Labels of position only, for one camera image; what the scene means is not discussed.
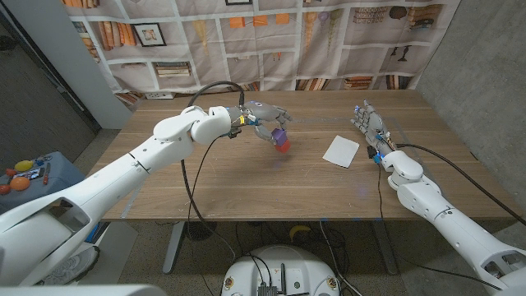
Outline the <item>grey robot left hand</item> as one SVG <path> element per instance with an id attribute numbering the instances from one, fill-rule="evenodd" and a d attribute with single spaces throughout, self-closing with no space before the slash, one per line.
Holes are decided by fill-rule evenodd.
<path id="1" fill-rule="evenodd" d="M 276 144 L 277 140 L 271 131 L 264 126 L 264 122 L 277 121 L 280 127 L 285 129 L 286 122 L 293 120 L 287 110 L 259 101 L 250 101 L 241 107 L 230 107 L 227 108 L 227 111 L 231 121 L 229 138 L 236 137 L 241 132 L 241 127 L 250 125 L 254 127 L 254 132 L 260 139 L 272 144 Z"/>

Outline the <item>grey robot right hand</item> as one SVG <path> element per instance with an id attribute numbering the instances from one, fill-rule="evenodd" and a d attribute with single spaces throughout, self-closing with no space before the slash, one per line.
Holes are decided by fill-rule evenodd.
<path id="1" fill-rule="evenodd" d="M 351 123 L 365 136 L 366 142 L 382 155 L 395 151 L 396 148 L 390 141 L 390 132 L 383 119 L 371 104 L 366 100 L 363 103 L 363 107 L 355 107 L 354 119 Z"/>

